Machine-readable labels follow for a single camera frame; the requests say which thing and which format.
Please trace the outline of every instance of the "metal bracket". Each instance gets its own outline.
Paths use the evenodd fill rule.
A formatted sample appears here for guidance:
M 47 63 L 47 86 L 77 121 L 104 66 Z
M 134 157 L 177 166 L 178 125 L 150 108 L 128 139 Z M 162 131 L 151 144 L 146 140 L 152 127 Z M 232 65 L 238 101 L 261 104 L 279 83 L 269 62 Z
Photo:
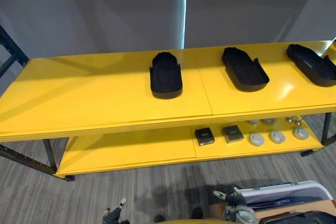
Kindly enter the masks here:
M 6 146 L 0 145 L 0 156 L 8 158 L 12 161 L 15 161 L 19 164 L 28 166 L 32 169 L 38 170 L 40 172 L 43 172 L 45 174 L 48 175 L 55 175 L 57 169 L 55 167 L 51 167 L 48 165 L 45 165 L 39 161 L 36 161 L 30 157 L 27 157 L 25 155 L 22 155 L 19 152 L 16 152 Z M 60 178 L 60 179 L 64 179 L 66 181 L 74 181 L 75 177 L 70 175 L 70 176 L 66 176 L 65 178 Z
M 336 134 L 334 134 L 333 136 L 328 138 L 330 121 L 331 121 L 331 112 L 328 112 L 328 113 L 326 113 L 326 116 L 324 117 L 324 124 L 323 124 L 323 131 L 322 131 L 321 144 L 323 145 L 323 147 L 328 146 L 328 145 L 336 142 Z M 301 152 L 301 157 L 309 156 L 309 155 L 311 155 L 311 154 L 313 154 L 317 151 L 307 150 L 307 151 Z
M 29 58 L 25 53 L 18 47 L 18 45 L 12 40 L 8 33 L 0 26 L 0 44 L 3 45 L 11 56 L 15 55 L 15 60 L 17 60 L 21 66 L 25 66 Z
M 25 53 L 18 47 L 18 45 L 12 40 L 8 33 L 0 25 L 0 45 L 3 45 L 6 50 L 10 53 L 10 57 L 0 66 L 0 78 L 4 73 L 11 67 L 11 65 L 18 61 L 22 67 L 25 67 L 29 61 L 29 58 Z M 47 152 L 50 166 L 42 164 L 32 158 L 22 155 L 6 146 L 0 145 L 0 156 L 6 157 L 12 161 L 20 163 L 22 165 L 28 166 L 40 172 L 55 175 L 57 171 L 57 164 L 55 161 L 53 150 L 51 148 L 50 140 L 43 139 L 43 144 Z M 72 175 L 67 175 L 65 178 L 61 178 L 66 181 L 74 181 L 75 177 Z

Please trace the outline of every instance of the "yellow shelf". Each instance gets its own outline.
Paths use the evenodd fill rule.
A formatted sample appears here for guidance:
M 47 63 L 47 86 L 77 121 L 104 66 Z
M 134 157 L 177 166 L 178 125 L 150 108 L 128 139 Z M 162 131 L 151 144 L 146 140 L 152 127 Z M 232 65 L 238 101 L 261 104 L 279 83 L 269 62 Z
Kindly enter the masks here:
M 257 125 L 247 122 L 237 124 L 244 135 L 242 141 L 227 144 L 221 134 L 223 126 L 234 123 L 213 124 L 210 128 L 215 136 L 215 143 L 204 146 L 198 145 L 194 130 L 209 125 L 72 137 L 68 141 L 56 175 L 317 150 L 322 147 L 305 123 L 302 127 L 310 133 L 307 140 L 296 139 L 292 134 L 295 125 L 287 123 L 284 118 L 277 119 L 272 126 L 261 122 Z M 269 139 L 268 134 L 273 129 L 281 130 L 286 136 L 284 143 L 275 144 Z M 251 132 L 261 133 L 265 144 L 261 147 L 251 145 L 247 139 Z
M 316 52 L 324 52 L 327 49 L 327 44 L 322 42 L 300 44 Z M 325 88 L 312 83 L 289 59 L 286 54 L 287 47 L 288 43 L 237 46 L 252 59 L 258 58 L 270 79 L 269 83 L 257 92 L 241 92 L 234 87 L 222 63 L 225 47 L 200 48 L 193 51 L 213 114 L 224 117 L 230 114 L 253 113 L 263 114 L 264 118 L 267 118 L 281 116 L 282 112 L 308 112 L 323 107 L 334 111 L 336 86 Z M 335 51 L 331 57 L 335 61 Z
M 336 87 L 312 84 L 285 55 L 288 44 L 236 46 L 270 77 L 253 93 L 233 87 L 220 61 L 225 47 L 170 50 L 183 79 L 182 95 L 171 100 L 150 90 L 159 51 L 32 59 L 0 98 L 0 142 L 335 111 Z M 301 44 L 323 53 L 331 42 Z

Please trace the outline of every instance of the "small black box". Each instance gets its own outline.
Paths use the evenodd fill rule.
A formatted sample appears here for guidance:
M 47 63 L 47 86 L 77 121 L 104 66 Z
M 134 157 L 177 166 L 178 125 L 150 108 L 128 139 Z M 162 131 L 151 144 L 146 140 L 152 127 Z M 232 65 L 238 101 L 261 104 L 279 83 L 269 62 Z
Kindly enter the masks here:
M 210 130 L 210 128 L 203 128 L 195 131 L 195 136 L 198 140 L 199 146 L 205 144 L 212 144 L 215 142 L 215 138 Z
M 223 127 L 222 134 L 225 136 L 226 142 L 231 143 L 244 139 L 237 125 Z

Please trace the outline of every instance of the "gray wall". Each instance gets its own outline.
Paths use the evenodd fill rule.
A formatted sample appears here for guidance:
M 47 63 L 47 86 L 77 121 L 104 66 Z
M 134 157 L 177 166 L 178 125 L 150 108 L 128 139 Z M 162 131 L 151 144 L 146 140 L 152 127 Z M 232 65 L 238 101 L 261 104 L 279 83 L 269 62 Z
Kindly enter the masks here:
M 185 47 L 328 40 L 336 0 L 187 0 Z
M 0 0 L 30 58 L 272 41 L 331 40 L 336 0 Z M 0 63 L 8 57 L 0 48 Z M 20 72 L 0 79 L 0 94 Z

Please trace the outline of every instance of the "black foot-shaped tray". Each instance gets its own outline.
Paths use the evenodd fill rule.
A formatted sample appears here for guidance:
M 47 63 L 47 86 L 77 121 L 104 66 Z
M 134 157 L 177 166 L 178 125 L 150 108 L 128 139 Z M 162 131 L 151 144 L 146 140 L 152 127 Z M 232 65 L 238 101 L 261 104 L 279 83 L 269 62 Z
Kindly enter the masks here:
M 322 58 L 313 50 L 298 44 L 289 45 L 287 54 L 316 85 L 331 87 L 336 84 L 336 66 L 328 55 Z
M 238 48 L 225 48 L 222 61 L 232 83 L 240 91 L 257 91 L 269 82 L 258 58 L 252 61 L 246 52 Z
M 149 68 L 151 90 L 156 98 L 171 99 L 182 93 L 181 67 L 170 52 L 161 52 L 152 60 Z

